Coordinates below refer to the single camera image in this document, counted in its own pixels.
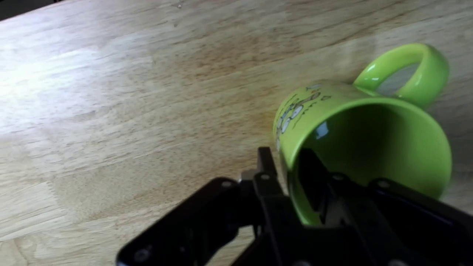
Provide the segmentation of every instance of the table surface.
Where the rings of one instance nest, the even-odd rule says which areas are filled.
[[[0,22],[1,264],[112,264],[207,180],[254,167],[294,89],[412,41],[451,62],[427,111],[454,152],[442,199],[473,213],[473,1],[66,0]]]

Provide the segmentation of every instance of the mug handle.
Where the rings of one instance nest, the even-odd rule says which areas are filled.
[[[355,86],[370,94],[396,71],[418,63],[412,77],[393,96],[420,108],[430,105],[443,90],[449,66],[445,56],[427,44],[406,44],[374,59],[355,80]]]

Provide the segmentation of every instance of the screw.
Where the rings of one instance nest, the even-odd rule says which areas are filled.
[[[231,188],[231,186],[232,186],[232,182],[222,182],[222,186],[223,186],[223,188]]]
[[[334,174],[331,176],[334,180],[344,180],[344,176],[340,176],[340,174]]]
[[[390,261],[387,263],[387,266],[409,266],[409,264],[405,263],[405,261],[402,261],[402,260],[395,258],[395,260],[390,260]]]
[[[143,261],[146,261],[149,258],[149,256],[151,256],[151,251],[148,248],[142,248],[142,250],[134,253],[133,258],[137,263],[143,263]]]
[[[387,180],[378,180],[378,186],[387,189],[390,188],[390,183]]]
[[[293,266],[312,266],[312,264],[306,260],[297,260],[293,263]]]
[[[270,176],[269,176],[269,174],[262,174],[262,179],[263,179],[263,180],[269,180]]]

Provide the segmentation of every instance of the wooden table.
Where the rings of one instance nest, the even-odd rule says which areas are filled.
[[[473,1],[66,0],[0,22],[1,264],[112,264],[207,180],[251,168],[296,87],[412,41],[451,62],[429,112],[455,155],[443,201],[473,213]]]

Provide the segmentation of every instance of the mug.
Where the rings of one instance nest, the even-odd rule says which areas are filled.
[[[393,94],[377,89],[396,71],[418,63]],[[371,62],[353,84],[315,81],[288,96],[273,133],[288,190],[303,224],[321,224],[297,177],[302,149],[328,168],[368,185],[384,177],[427,196],[446,188],[452,156],[440,125],[423,109],[443,90],[446,59],[427,44],[406,44]]]

